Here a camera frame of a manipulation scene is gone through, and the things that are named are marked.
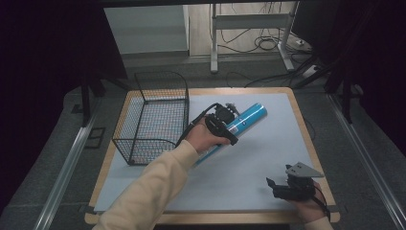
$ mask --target gray floor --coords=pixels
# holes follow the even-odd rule
[[[184,76],[190,88],[242,87],[250,80],[283,74],[284,67],[278,56],[221,57],[219,72],[210,73],[207,58],[171,57],[159,60],[124,61],[130,80],[135,72],[173,71]],[[260,81],[252,86],[287,86],[290,79]],[[325,79],[295,90],[313,144],[325,170],[330,188],[341,212],[335,229],[396,229],[384,202],[364,169],[354,146],[337,119],[327,95],[323,91]],[[100,114],[94,127],[105,127],[104,138],[98,149],[84,149],[67,190],[52,221],[51,229],[91,229],[84,222],[83,209],[93,192],[108,142],[112,136],[125,91],[104,81],[107,89],[101,99]],[[60,168],[72,147],[81,125],[81,114],[72,113],[80,104],[79,90],[67,94],[64,110],[47,145],[31,172],[5,209],[0,229],[33,229],[35,222],[51,192]],[[406,159],[389,138],[365,114],[357,100],[352,100],[353,126],[362,138],[377,168],[392,188],[395,196],[406,204]],[[88,140],[88,147],[95,146]],[[270,226],[246,226],[243,229],[271,229]],[[302,229],[299,224],[291,229]]]

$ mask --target wrist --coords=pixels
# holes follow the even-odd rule
[[[322,210],[299,210],[299,217],[303,223],[310,223],[325,216],[326,214]]]

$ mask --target wall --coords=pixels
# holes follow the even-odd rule
[[[188,51],[184,6],[104,9],[120,54]]]

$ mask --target black wire basket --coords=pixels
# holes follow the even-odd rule
[[[173,72],[134,76],[138,89],[127,93],[112,140],[128,165],[147,165],[173,150],[187,127],[189,89]]]

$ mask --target black cable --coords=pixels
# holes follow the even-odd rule
[[[272,8],[275,6],[275,2],[270,2],[269,3],[269,9],[268,9],[268,14],[271,13]]]
[[[210,35],[210,39],[213,40],[213,36],[212,36],[212,4],[209,4],[209,35]]]
[[[278,44],[277,44],[277,42],[275,42],[273,36],[264,36],[264,35],[263,35],[263,31],[264,31],[264,29],[261,29],[261,30],[260,30],[259,37],[257,37],[257,38],[254,40],[254,44],[255,44],[256,46],[259,46],[263,51],[272,51],[273,49],[275,49],[275,48],[278,46]],[[264,47],[261,46],[261,44],[262,44],[263,42],[273,42],[273,43],[274,43],[274,46],[273,46],[272,48],[264,48]]]
[[[328,207],[327,207],[327,201],[326,201],[325,195],[323,194],[322,190],[320,190],[320,189],[317,188],[316,186],[313,185],[313,188],[315,188],[316,190],[318,190],[318,191],[320,192],[320,194],[322,195],[323,200],[324,200],[325,202],[321,201],[321,200],[318,199],[316,196],[314,196],[314,197],[312,198],[312,200],[313,200],[314,202],[316,202],[316,203],[322,208],[323,212],[326,214],[326,216],[327,216],[327,218],[328,218],[328,221],[330,221],[330,220],[331,220],[331,212],[329,211],[329,209],[328,209]]]
[[[252,50],[239,51],[239,50],[235,50],[235,49],[233,49],[233,48],[230,48],[230,47],[228,47],[228,46],[223,46],[223,45],[217,45],[217,46],[218,46],[218,47],[223,47],[223,48],[226,48],[226,49],[229,49],[229,50],[232,50],[232,51],[234,51],[234,52],[241,53],[241,54],[251,53],[251,52],[253,52],[253,51],[256,51],[256,50],[259,48],[259,46],[257,46],[256,48],[254,48],[254,49],[252,49]]]
[[[231,39],[231,40],[229,40],[229,41],[226,41],[226,39],[224,38],[223,30],[221,30],[221,37],[223,38],[223,41],[224,41],[226,44],[228,44],[228,43],[230,43],[230,42],[236,40],[237,38],[239,38],[241,35],[244,35],[244,34],[247,33],[248,31],[251,31],[251,29],[247,29],[247,30],[241,32],[241,34],[237,35],[237,36],[234,37],[233,39]]]
[[[280,10],[278,13],[281,13],[281,7],[282,7],[282,2],[280,2]],[[278,41],[281,41],[281,28],[278,28]]]
[[[203,112],[201,112],[193,121],[189,123],[189,125],[186,127],[185,131],[183,131],[182,135],[179,137],[179,140],[176,142],[175,147],[178,147],[180,143],[182,142],[183,139],[186,138],[186,136],[189,134],[189,132],[194,128],[197,123],[207,114],[207,112],[214,108],[215,106],[222,106],[219,103],[214,103],[210,105],[208,108],[206,108]]]
[[[305,62],[305,60],[304,61],[299,61],[299,60],[295,59],[294,56],[296,56],[296,55],[310,55],[310,54],[308,54],[308,53],[293,53],[293,54],[290,54],[290,59],[293,60],[294,62],[298,63],[298,64],[303,64]]]
[[[273,39],[276,39],[278,42],[280,42],[281,41],[281,38],[280,38],[280,34],[278,35],[278,37],[274,37],[274,36],[272,36],[271,35],[271,33],[268,31],[268,33],[270,34],[270,37],[273,37]],[[291,53],[303,53],[303,54],[312,54],[313,52],[311,51],[311,50],[309,50],[309,51],[305,51],[305,50],[298,50],[298,49],[296,49],[296,48],[294,48],[294,47],[292,47],[292,46],[290,46],[289,44],[287,44],[286,43],[286,50],[287,51],[289,51],[289,52],[291,52]]]
[[[313,61],[315,61],[316,58],[317,58],[317,55],[316,55],[316,54],[313,54],[311,57],[309,57],[307,60],[305,60],[305,61],[296,69],[295,75],[290,79],[289,84],[287,85],[287,87],[291,88],[292,81],[293,81],[296,77],[300,76],[301,73],[302,73],[302,70],[303,70],[306,66],[310,65]]]
[[[234,13],[237,14],[236,10],[234,9],[234,3],[231,4],[231,9],[233,9]]]
[[[293,33],[293,32],[290,32],[290,35],[293,35],[293,36],[296,36],[297,38],[299,38],[299,37],[298,37],[295,33]]]
[[[228,72],[228,73],[226,74],[226,84],[227,84],[227,86],[229,86],[230,88],[233,88],[233,86],[231,86],[230,83],[228,82],[228,77],[229,77],[231,74],[236,74],[236,75],[242,76],[243,78],[245,78],[245,79],[247,79],[247,80],[249,80],[249,81],[253,81],[253,79],[250,79],[250,78],[248,78],[247,76],[245,76],[245,75],[243,75],[243,74],[240,74],[240,73],[237,73],[237,72]]]
[[[306,54],[310,55],[313,53],[311,48],[308,48],[307,50],[298,50],[295,47],[292,47],[288,44],[286,44],[286,50],[288,51],[288,53],[290,52],[290,53],[304,54],[304,55],[306,55]]]
[[[248,87],[249,85],[256,83],[256,82],[260,82],[260,81],[265,81],[265,80],[269,80],[269,79],[274,79],[274,80],[270,80],[270,81],[277,81],[277,80],[282,80],[284,78],[288,78],[292,73],[288,73],[288,74],[281,74],[281,75],[275,75],[275,76],[270,76],[270,77],[265,77],[262,79],[257,79],[257,80],[253,80],[247,84],[244,85],[244,88]]]
[[[263,13],[265,13],[265,11],[266,11],[266,5],[267,5],[267,2],[264,2],[264,3],[263,3],[263,7],[261,7],[261,8],[259,9],[259,12],[258,12],[258,13],[262,12],[262,10],[263,10]]]

